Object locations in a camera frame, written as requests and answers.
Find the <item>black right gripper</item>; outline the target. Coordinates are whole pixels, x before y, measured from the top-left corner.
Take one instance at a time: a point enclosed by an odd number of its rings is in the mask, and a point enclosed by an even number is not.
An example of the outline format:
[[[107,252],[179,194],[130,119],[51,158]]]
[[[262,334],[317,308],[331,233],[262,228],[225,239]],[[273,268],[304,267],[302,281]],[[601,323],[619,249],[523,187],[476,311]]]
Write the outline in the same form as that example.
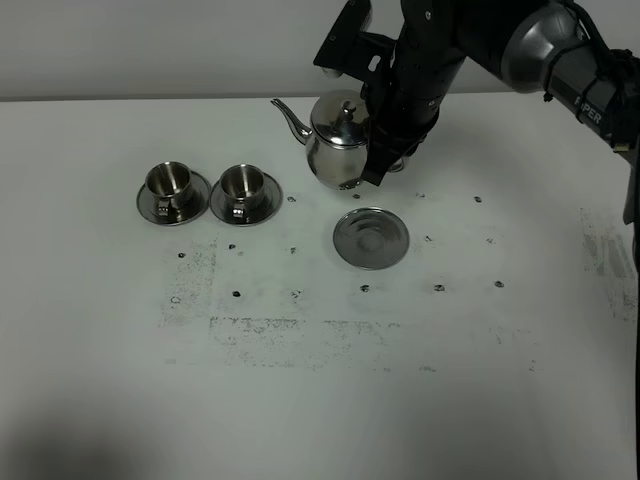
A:
[[[361,180],[379,186],[390,167],[411,155],[439,116],[465,60],[456,46],[458,1],[403,1],[401,32],[389,59],[364,82],[370,115]]]

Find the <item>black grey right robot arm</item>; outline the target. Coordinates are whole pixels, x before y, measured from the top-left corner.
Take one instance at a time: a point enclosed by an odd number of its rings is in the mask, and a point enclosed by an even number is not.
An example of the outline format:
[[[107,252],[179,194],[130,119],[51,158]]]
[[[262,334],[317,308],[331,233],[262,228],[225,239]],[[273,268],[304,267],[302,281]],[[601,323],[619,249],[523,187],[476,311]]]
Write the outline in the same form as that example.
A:
[[[363,180],[378,185],[435,126],[471,59],[515,92],[557,100],[631,166],[623,220],[639,223],[639,60],[610,49],[574,1],[404,1],[380,92],[369,89]]]

